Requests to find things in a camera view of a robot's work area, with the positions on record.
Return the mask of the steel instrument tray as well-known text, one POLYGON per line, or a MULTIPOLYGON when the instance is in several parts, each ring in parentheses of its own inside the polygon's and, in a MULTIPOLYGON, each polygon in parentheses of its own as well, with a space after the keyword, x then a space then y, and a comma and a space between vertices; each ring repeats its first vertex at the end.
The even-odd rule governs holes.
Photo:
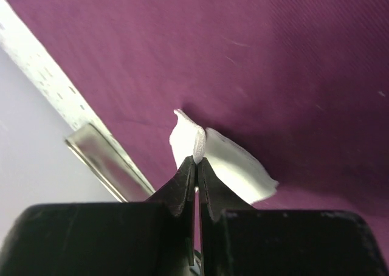
POLYGON ((76 130, 65 143, 119 202, 144 201, 154 193, 94 125, 76 130))

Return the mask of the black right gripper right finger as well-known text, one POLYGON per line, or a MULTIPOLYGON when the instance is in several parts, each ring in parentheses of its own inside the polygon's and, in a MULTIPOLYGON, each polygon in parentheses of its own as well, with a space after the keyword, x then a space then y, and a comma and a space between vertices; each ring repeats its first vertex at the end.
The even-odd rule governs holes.
POLYGON ((259 210, 197 167, 204 275, 387 275, 368 224, 341 210, 259 210))

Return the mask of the purple cloth mat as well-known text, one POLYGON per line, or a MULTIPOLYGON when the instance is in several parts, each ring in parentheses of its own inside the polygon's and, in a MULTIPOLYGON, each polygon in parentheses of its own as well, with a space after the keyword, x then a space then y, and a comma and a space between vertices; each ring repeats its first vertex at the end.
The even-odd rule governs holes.
POLYGON ((388 0, 7 0, 150 182, 175 109, 246 148, 273 206, 388 213, 388 0))

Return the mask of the white gauze pad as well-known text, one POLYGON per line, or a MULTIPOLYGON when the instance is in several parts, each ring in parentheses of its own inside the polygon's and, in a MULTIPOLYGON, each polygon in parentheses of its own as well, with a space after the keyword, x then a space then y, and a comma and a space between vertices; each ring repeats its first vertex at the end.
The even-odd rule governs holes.
POLYGON ((200 163, 205 155, 205 129, 192 121, 181 109, 175 109, 174 114, 177 123, 170 134, 169 143, 177 168, 189 156, 193 157, 195 164, 200 163))
POLYGON ((213 128, 205 132, 205 157, 228 188, 249 204, 276 193, 278 182, 248 151, 213 128))

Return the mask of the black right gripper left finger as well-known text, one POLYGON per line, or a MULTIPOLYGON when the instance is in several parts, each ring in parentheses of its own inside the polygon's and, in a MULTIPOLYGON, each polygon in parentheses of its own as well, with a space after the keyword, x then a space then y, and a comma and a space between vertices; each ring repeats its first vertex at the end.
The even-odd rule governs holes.
POLYGON ((1 247, 2 275, 190 275, 196 166, 143 202, 33 205, 1 247))

